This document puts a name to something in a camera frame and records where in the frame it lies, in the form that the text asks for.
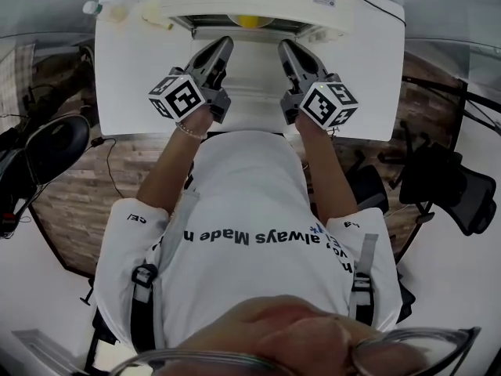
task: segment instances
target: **white table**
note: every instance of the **white table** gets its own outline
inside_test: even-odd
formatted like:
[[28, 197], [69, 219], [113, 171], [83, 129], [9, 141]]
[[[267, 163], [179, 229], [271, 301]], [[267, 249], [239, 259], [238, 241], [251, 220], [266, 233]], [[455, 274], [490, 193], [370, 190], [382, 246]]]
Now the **white table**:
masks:
[[[388, 0], [370, 1], [404, 18], [400, 5]], [[360, 108], [337, 135], [391, 138], [402, 78], [404, 35], [401, 22], [357, 0], [353, 34], [335, 42], [305, 44], [328, 71], [341, 76], [360, 102]], [[146, 94], [172, 67], [184, 67], [207, 43], [193, 40], [179, 25], [167, 31], [147, 23], [139, 6], [122, 23], [97, 21], [96, 91], [103, 134], [172, 133], [175, 124], [158, 114]], [[286, 125], [279, 106], [290, 85], [277, 44], [235, 41], [227, 74], [223, 86], [232, 106], [224, 123], [214, 123], [211, 131], [297, 133], [293, 125]]]

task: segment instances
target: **eyeglasses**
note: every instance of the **eyeglasses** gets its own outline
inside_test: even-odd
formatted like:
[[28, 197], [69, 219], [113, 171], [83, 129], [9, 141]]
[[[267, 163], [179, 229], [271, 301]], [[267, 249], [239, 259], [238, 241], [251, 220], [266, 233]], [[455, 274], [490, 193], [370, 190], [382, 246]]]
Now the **eyeglasses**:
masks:
[[[349, 374], [432, 376], [468, 354], [479, 327], [469, 330], [409, 328], [379, 334], [351, 350]], [[110, 376], [296, 376], [284, 366], [256, 356], [230, 352], [162, 349], [122, 363]]]

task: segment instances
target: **bracelet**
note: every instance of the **bracelet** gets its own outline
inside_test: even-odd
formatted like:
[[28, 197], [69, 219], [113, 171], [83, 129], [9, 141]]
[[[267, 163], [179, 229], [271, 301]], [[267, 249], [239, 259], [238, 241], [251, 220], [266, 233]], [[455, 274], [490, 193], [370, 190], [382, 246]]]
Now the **bracelet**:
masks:
[[191, 136], [192, 138], [195, 138], [195, 139], [198, 139], [200, 141], [203, 141], [207, 138], [207, 134], [201, 136], [201, 135], [197, 135], [196, 133], [194, 133], [193, 131], [190, 131], [187, 127], [185, 127], [183, 124], [181, 124], [180, 122], [176, 122], [175, 123], [175, 126], [180, 129], [181, 131], [183, 131], [186, 135], [188, 136]]

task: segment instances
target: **white t-shirt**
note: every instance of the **white t-shirt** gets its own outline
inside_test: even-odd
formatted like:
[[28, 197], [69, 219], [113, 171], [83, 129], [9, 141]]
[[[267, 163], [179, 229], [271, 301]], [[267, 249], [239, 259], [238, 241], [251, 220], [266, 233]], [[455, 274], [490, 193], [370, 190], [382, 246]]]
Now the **white t-shirt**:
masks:
[[[196, 155], [192, 187], [200, 200], [160, 275], [169, 347], [249, 298], [295, 295], [347, 316], [354, 262], [366, 233], [379, 234], [371, 269], [373, 325], [395, 325], [402, 299], [381, 211], [331, 219], [324, 227], [310, 211], [301, 162], [286, 139], [253, 131], [209, 139]], [[103, 319], [125, 344], [131, 344], [132, 271], [167, 224], [165, 210], [135, 199], [112, 208], [95, 294]]]

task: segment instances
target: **hand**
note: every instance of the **hand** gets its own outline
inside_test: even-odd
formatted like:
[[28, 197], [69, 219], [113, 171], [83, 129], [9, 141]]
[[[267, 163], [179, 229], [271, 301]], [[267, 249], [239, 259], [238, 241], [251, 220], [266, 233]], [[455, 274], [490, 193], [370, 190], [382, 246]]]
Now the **hand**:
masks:
[[213, 121], [214, 117], [212, 116], [210, 106], [204, 105], [185, 118], [182, 124], [191, 132], [199, 136], [204, 136], [207, 134]]
[[301, 134], [301, 138], [327, 135], [327, 131], [321, 129], [303, 110], [299, 110], [296, 117], [296, 128]]

